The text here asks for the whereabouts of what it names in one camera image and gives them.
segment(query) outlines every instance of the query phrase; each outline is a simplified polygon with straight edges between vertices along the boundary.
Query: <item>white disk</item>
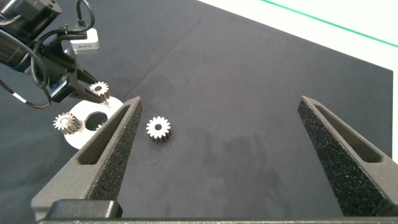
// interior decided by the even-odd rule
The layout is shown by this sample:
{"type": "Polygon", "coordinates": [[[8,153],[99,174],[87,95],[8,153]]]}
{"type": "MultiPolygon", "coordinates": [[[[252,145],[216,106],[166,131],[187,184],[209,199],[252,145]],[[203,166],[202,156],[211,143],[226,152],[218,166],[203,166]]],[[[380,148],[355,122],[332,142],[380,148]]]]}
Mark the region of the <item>white disk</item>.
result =
{"type": "Polygon", "coordinates": [[[86,127],[87,120],[90,117],[93,119],[93,116],[97,116],[99,114],[102,116],[103,114],[106,114],[108,117],[107,119],[110,119],[112,115],[115,114],[120,107],[122,107],[122,105],[123,103],[120,100],[112,96],[106,102],[101,104],[92,103],[85,100],[81,101],[70,110],[70,113],[73,114],[79,121],[81,121],[81,128],[74,134],[66,134],[65,139],[74,148],[81,149],[97,132],[96,128],[98,125],[102,124],[99,123],[96,127],[86,127]]]}

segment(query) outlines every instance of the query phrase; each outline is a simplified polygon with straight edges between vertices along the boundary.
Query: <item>metal gear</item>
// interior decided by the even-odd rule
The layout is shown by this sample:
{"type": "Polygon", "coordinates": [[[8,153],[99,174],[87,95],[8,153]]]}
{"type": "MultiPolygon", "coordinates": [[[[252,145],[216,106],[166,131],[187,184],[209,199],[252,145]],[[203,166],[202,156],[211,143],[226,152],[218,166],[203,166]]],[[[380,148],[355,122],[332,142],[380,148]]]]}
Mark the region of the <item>metal gear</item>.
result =
{"type": "Polygon", "coordinates": [[[104,101],[109,99],[109,97],[111,96],[109,93],[109,86],[105,82],[97,82],[92,84],[90,86],[90,91],[101,97],[104,101]]]}
{"type": "Polygon", "coordinates": [[[161,118],[160,116],[147,123],[147,130],[149,138],[154,142],[165,142],[172,134],[170,123],[167,119],[161,118]]]}
{"type": "Polygon", "coordinates": [[[53,125],[62,134],[73,134],[81,128],[81,122],[71,113],[58,115],[53,125]]]}

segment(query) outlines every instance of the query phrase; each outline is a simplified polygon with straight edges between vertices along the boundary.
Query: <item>black foam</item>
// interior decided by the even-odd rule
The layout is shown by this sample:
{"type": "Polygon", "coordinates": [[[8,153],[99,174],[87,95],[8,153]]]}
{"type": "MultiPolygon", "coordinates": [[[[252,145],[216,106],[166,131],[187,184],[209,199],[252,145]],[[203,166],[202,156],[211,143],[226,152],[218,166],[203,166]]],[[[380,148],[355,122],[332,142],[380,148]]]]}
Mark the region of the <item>black foam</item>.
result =
{"type": "Polygon", "coordinates": [[[118,140],[114,143],[109,159],[106,160],[99,178],[96,180],[87,199],[117,200],[124,171],[129,160],[132,142],[136,137],[137,127],[141,118],[141,100],[137,101],[132,110],[134,113],[130,113],[127,118],[124,118],[127,119],[127,123],[123,126],[123,130],[118,133],[118,136],[114,136],[118,140]]]}
{"type": "Polygon", "coordinates": [[[379,209],[387,200],[380,189],[305,98],[301,99],[297,111],[344,216],[379,216],[379,209]]]}

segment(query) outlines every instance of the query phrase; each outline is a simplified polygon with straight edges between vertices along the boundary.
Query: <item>wire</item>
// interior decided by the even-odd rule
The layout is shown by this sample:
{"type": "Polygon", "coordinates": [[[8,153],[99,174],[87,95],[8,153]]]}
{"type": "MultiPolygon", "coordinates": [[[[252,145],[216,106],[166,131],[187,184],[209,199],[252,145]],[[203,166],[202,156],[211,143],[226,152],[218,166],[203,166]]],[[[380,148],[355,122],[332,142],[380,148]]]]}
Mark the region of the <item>wire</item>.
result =
{"type": "Polygon", "coordinates": [[[6,25],[9,25],[9,24],[13,24],[15,22],[19,22],[21,19],[22,19],[22,16],[18,15],[16,17],[11,18],[11,19],[6,19],[6,20],[3,20],[3,21],[0,21],[0,26],[6,26],[6,25]]]}
{"type": "MultiPolygon", "coordinates": [[[[81,16],[81,9],[80,9],[80,3],[81,3],[81,2],[83,2],[83,3],[85,4],[85,6],[86,6],[87,9],[88,9],[88,12],[90,13],[90,23],[88,24],[88,26],[85,26],[85,27],[82,28],[82,29],[67,29],[67,30],[65,30],[65,29],[56,29],[56,30],[52,30],[52,31],[50,31],[50,32],[47,32],[47,33],[44,34],[44,35],[37,41],[37,43],[35,44],[35,47],[34,47],[34,49],[33,49],[33,52],[34,52],[35,54],[37,54],[37,53],[39,52],[39,50],[40,50],[40,48],[41,48],[43,42],[44,42],[47,38],[49,38],[50,36],[52,36],[52,35],[54,35],[54,34],[62,34],[62,33],[80,34],[80,33],[82,33],[82,32],[88,31],[89,29],[91,29],[91,28],[94,26],[94,22],[95,22],[94,12],[93,12],[93,9],[91,8],[90,4],[89,4],[86,0],[76,0],[76,10],[77,10],[77,14],[78,14],[78,22],[79,22],[79,25],[80,25],[81,23],[84,24],[84,19],[83,19],[82,16],[81,16]]],[[[40,86],[42,86],[43,83],[40,83],[40,80],[37,78],[36,67],[35,67],[35,63],[34,63],[33,58],[30,59],[30,71],[31,71],[31,73],[32,73],[33,79],[35,79],[35,82],[36,82],[36,80],[37,80],[37,81],[39,82],[40,86]]]]}
{"type": "Polygon", "coordinates": [[[18,100],[21,100],[23,103],[25,103],[33,108],[44,109],[44,108],[48,108],[51,105],[51,96],[50,96],[49,91],[46,88],[43,89],[43,91],[47,97],[48,102],[44,105],[37,105],[37,104],[31,103],[31,102],[25,100],[18,93],[14,92],[11,88],[9,88],[1,79],[0,79],[0,86],[2,86],[5,90],[7,90],[12,96],[14,96],[18,100]]]}
{"type": "Polygon", "coordinates": [[[95,16],[94,16],[94,12],[93,9],[91,8],[90,4],[88,3],[87,0],[76,0],[76,11],[77,11],[77,21],[79,23],[79,26],[83,26],[85,25],[85,20],[83,19],[83,17],[81,16],[81,9],[80,9],[80,4],[84,3],[84,5],[87,7],[88,12],[90,13],[90,23],[88,24],[88,26],[82,28],[82,29],[75,29],[72,30],[72,32],[69,30],[68,32],[70,32],[71,34],[78,34],[81,32],[86,32],[89,29],[91,29],[94,26],[94,22],[95,22],[95,16]]]}
{"type": "Polygon", "coordinates": [[[47,75],[47,70],[45,69],[44,63],[39,58],[39,56],[36,53],[34,53],[34,51],[32,49],[30,49],[28,46],[26,46],[26,44],[22,43],[20,40],[13,37],[6,31],[0,29],[0,35],[13,41],[15,44],[17,44],[20,48],[25,50],[31,56],[31,60],[39,66],[39,68],[42,71],[42,75],[43,75],[43,81],[40,81],[36,76],[33,76],[33,79],[35,80],[35,83],[39,88],[41,88],[41,89],[46,88],[47,85],[49,84],[49,76],[47,75]]]}

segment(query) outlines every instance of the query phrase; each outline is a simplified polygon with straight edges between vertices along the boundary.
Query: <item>circular hole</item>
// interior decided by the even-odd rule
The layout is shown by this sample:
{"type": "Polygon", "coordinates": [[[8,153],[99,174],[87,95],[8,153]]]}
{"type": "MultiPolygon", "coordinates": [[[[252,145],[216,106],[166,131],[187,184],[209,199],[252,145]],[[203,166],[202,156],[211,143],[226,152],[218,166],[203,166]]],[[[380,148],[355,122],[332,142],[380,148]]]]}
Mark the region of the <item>circular hole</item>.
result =
{"type": "Polygon", "coordinates": [[[68,123],[68,118],[62,118],[61,124],[67,124],[68,123]]]}
{"type": "Polygon", "coordinates": [[[156,124],[156,125],[155,125],[155,129],[156,129],[156,130],[162,129],[162,125],[161,125],[161,124],[156,124]]]}
{"type": "Polygon", "coordinates": [[[89,115],[86,119],[86,128],[90,131],[96,131],[98,125],[105,123],[108,120],[108,116],[102,112],[95,112],[89,115]]]}

